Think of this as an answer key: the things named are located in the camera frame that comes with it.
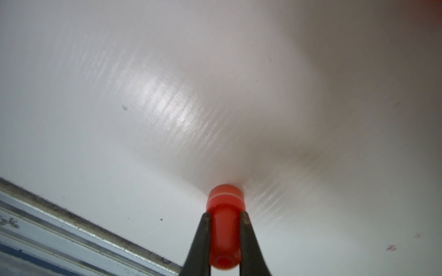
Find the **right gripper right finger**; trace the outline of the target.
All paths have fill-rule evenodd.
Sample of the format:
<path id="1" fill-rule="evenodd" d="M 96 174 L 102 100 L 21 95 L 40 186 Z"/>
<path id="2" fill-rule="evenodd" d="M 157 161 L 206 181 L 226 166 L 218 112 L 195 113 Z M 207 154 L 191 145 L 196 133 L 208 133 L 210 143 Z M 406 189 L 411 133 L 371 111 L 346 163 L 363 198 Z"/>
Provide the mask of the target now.
<path id="1" fill-rule="evenodd" d="M 252 222 L 245 211 L 240 214 L 239 228 L 241 246 L 240 276 L 271 276 L 254 233 Z"/>

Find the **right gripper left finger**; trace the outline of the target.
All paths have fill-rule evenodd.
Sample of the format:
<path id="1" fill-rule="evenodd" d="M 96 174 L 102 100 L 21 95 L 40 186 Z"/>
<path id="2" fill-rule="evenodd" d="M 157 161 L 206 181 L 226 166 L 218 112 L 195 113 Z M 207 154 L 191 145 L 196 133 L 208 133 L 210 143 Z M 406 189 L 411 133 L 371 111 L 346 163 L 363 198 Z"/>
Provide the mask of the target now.
<path id="1" fill-rule="evenodd" d="M 191 248 L 179 276 L 210 276 L 211 216 L 204 213 L 200 219 Z"/>

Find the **red stamp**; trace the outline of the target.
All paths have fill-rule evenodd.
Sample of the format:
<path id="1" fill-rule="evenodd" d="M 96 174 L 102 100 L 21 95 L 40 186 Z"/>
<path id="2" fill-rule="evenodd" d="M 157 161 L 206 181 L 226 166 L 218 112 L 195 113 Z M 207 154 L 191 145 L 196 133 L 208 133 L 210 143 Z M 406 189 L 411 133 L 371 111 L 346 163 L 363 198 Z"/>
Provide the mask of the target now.
<path id="1" fill-rule="evenodd" d="M 211 217 L 210 264 L 219 270 L 230 270 L 241 262 L 240 217 L 246 210 L 243 192 L 230 184 L 210 191 L 206 212 Z"/>

